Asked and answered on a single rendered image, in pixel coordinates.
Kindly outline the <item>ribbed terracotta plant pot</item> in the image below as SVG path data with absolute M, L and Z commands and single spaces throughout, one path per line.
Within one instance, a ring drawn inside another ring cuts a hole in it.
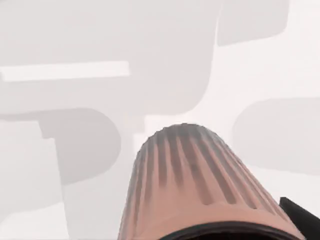
M 157 131 L 136 155 L 117 240 L 306 240 L 204 126 Z

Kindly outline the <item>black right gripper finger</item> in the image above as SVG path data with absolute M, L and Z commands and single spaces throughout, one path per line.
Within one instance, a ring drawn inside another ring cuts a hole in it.
M 320 240 L 320 218 L 287 197 L 281 197 L 279 206 L 303 234 L 306 240 Z

